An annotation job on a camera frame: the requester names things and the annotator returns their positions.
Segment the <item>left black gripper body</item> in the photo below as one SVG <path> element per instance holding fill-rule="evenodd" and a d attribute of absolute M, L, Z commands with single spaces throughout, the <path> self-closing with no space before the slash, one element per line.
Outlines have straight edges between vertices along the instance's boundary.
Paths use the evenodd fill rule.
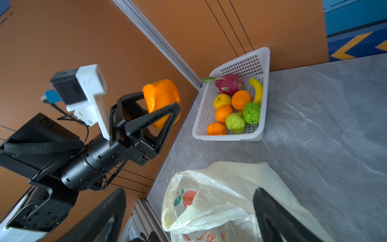
<path fill-rule="evenodd" d="M 128 161 L 145 165 L 158 154 L 145 154 L 126 135 L 125 126 L 116 126 L 117 104 L 110 108 L 109 140 L 96 136 L 85 150 L 61 171 L 61 180 L 74 191 L 101 190 L 121 172 Z"/>

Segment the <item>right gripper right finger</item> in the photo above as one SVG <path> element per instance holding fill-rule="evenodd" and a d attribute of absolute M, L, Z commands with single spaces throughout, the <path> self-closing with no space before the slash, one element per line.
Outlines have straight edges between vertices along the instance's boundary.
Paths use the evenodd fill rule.
<path fill-rule="evenodd" d="M 320 242 L 263 188 L 257 188 L 253 205 L 264 242 Z"/>

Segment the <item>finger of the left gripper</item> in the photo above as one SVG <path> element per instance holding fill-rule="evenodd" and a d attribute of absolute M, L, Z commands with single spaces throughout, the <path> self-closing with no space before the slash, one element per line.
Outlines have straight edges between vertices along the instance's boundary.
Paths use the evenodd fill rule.
<path fill-rule="evenodd" d="M 124 127 L 129 121 L 148 114 L 148 111 L 141 107 L 137 101 L 144 99 L 143 92 L 127 94 L 117 102 L 116 126 Z"/>
<path fill-rule="evenodd" d="M 159 154 L 180 114 L 178 103 L 167 105 L 125 124 L 126 135 L 145 154 Z"/>

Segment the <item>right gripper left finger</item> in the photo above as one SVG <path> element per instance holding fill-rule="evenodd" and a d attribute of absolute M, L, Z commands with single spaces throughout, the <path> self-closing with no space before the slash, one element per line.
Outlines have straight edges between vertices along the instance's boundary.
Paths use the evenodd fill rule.
<path fill-rule="evenodd" d="M 126 194 L 117 189 L 58 242 L 116 242 L 126 210 Z"/>

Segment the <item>orange mandarin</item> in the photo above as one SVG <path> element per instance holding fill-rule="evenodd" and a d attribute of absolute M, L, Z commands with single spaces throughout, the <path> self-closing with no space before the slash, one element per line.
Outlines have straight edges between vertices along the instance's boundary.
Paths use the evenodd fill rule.
<path fill-rule="evenodd" d="M 171 80 L 165 79 L 145 85 L 142 92 L 149 113 L 173 103 L 181 106 L 179 90 Z"/>
<path fill-rule="evenodd" d="M 227 128 L 220 123 L 211 123 L 207 127 L 207 135 L 209 136 L 221 136 L 227 134 Z"/>
<path fill-rule="evenodd" d="M 223 105 L 217 108 L 215 119 L 221 124 L 225 124 L 226 118 L 233 113 L 233 109 L 229 105 Z"/>
<path fill-rule="evenodd" d="M 250 103 L 251 100 L 252 100 L 252 97 L 247 91 L 240 90 L 233 95 L 231 99 L 231 104 L 233 108 L 236 109 L 237 111 L 242 111 L 245 105 Z"/>

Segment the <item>translucent printed plastic bag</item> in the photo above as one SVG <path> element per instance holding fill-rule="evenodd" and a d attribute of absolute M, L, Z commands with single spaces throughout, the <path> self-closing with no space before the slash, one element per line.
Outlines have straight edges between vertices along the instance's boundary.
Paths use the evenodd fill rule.
<path fill-rule="evenodd" d="M 260 242 L 254 210 L 258 188 L 324 242 L 332 237 L 265 162 L 219 161 L 207 169 L 176 173 L 164 195 L 162 228 L 174 242 Z"/>

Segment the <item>yellow lemon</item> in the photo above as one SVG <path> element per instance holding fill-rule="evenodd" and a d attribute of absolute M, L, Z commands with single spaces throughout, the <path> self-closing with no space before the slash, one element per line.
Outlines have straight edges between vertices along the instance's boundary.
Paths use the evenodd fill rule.
<path fill-rule="evenodd" d="M 214 108 L 217 110 L 218 108 L 220 108 L 221 106 L 224 106 L 224 105 L 227 105 L 227 106 L 232 106 L 231 104 L 231 98 L 229 95 L 227 94 L 220 94 L 218 95 L 214 102 Z"/>

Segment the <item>pink dragon fruit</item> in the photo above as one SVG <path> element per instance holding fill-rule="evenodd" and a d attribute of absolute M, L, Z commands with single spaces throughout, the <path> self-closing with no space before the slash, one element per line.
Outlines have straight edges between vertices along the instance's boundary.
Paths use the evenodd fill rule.
<path fill-rule="evenodd" d="M 205 77 L 203 83 L 214 83 L 221 94 L 233 96 L 244 89 L 244 81 L 238 75 L 228 74 L 222 77 Z"/>

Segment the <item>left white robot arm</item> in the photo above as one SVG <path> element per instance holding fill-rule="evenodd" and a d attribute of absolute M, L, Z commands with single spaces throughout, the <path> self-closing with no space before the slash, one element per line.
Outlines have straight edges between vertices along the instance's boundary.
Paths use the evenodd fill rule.
<path fill-rule="evenodd" d="M 39 113 L 1 144 L 1 166 L 28 178 L 29 190 L 1 220 L 1 241 L 36 242 L 68 216 L 81 191 L 106 189 L 132 161 L 146 164 L 161 151 L 180 114 L 176 101 L 154 112 L 124 95 L 110 110 L 110 134 L 84 143 Z"/>

